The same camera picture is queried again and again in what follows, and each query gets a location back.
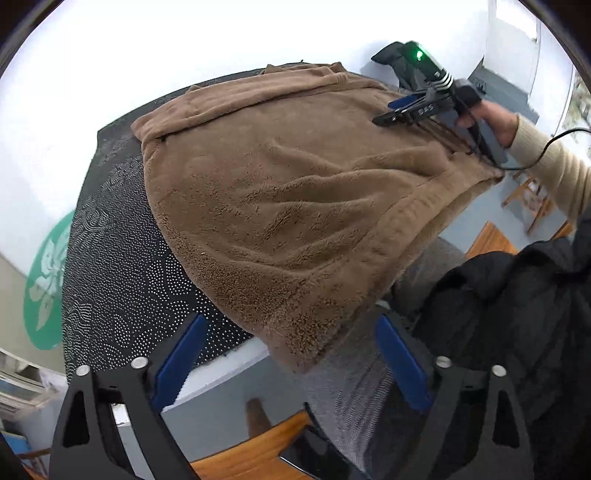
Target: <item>beige sleeve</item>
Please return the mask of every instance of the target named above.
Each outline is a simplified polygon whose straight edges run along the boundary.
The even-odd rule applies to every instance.
[[[509,153],[520,165],[527,167],[536,161],[550,137],[540,132],[528,119],[521,115],[518,117],[519,127]],[[591,167],[557,140],[529,172],[540,181],[558,208],[575,223],[591,196]]]

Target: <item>brown fleece blanket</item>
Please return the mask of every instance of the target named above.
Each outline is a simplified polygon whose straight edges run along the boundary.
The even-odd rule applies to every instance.
[[[189,277],[306,371],[501,173],[340,63],[191,88],[139,118],[145,186]]]

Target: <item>chair leg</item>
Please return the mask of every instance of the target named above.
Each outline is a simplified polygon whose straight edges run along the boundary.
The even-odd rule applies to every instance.
[[[27,471],[27,473],[29,474],[29,476],[31,477],[31,479],[33,479],[33,480],[47,480],[46,476],[42,476],[39,473],[34,472],[27,465],[24,465],[24,468]]]
[[[271,422],[262,408],[261,400],[252,398],[246,402],[246,423],[248,436],[254,438],[267,430],[271,430]]]
[[[556,230],[556,233],[554,235],[552,235],[552,238],[550,238],[550,240],[556,240],[557,238],[569,236],[573,230],[574,230],[574,227],[569,223],[568,220],[566,220],[561,225],[561,227],[558,230]]]
[[[511,194],[501,203],[501,206],[503,208],[505,208],[507,205],[509,205],[513,200],[519,198],[520,196],[523,195],[523,192],[526,191],[530,185],[531,182],[534,181],[533,177],[528,178],[525,182],[523,182],[521,185],[519,185],[515,190],[513,190],[513,192],[511,192]]]
[[[542,200],[542,205],[540,206],[538,213],[535,214],[534,221],[531,222],[530,227],[527,229],[527,234],[529,235],[534,230],[538,222],[542,220],[542,218],[544,218],[545,216],[549,215],[552,212],[552,210],[554,210],[554,202],[549,197],[544,198],[544,200]]]
[[[21,459],[21,461],[29,461],[31,462],[31,466],[35,473],[38,473],[43,478],[48,477],[47,469],[45,468],[45,463],[43,463],[43,459],[41,457],[45,455],[51,454],[51,448],[45,448],[43,450],[34,450],[32,452],[26,453],[19,453],[17,457]]]

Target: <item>wooden chair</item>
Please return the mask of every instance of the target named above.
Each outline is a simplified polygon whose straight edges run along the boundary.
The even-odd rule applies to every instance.
[[[518,181],[520,175],[521,172],[517,172],[513,175],[513,179]],[[527,229],[528,235],[534,230],[542,218],[551,214],[556,208],[552,199],[547,194],[542,194],[542,186],[533,176],[528,176],[525,181],[511,192],[511,194],[501,203],[501,206],[505,208],[513,200],[519,200],[519,202],[534,215],[534,221],[531,222],[530,227]]]
[[[47,469],[45,468],[45,463],[43,463],[41,457],[50,454],[51,449],[45,448],[43,450],[35,450],[33,452],[18,453],[17,457],[21,460],[21,462],[24,462],[25,460],[28,461],[29,465],[27,465],[26,463],[24,464],[25,469],[36,480],[39,478],[44,479],[48,477]]]
[[[247,404],[246,407],[249,432],[256,433],[261,426],[264,428],[268,419],[261,418],[260,402],[258,405],[252,400],[249,403],[251,406]],[[310,480],[308,475],[278,457],[309,423],[310,418],[301,411],[254,438],[192,462],[191,466],[202,480]]]
[[[470,250],[466,253],[466,258],[469,259],[488,252],[507,252],[514,255],[517,253],[517,249],[509,242],[509,239],[491,222],[487,222],[480,231]]]

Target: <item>black dotted table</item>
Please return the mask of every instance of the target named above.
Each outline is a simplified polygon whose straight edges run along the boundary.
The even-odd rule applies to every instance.
[[[140,143],[130,126],[187,89],[154,100],[98,133],[72,222],[64,273],[62,328],[68,379],[80,365],[101,371],[149,355],[191,312],[203,313],[210,322],[197,365],[252,336],[189,280],[158,230],[146,198]]]

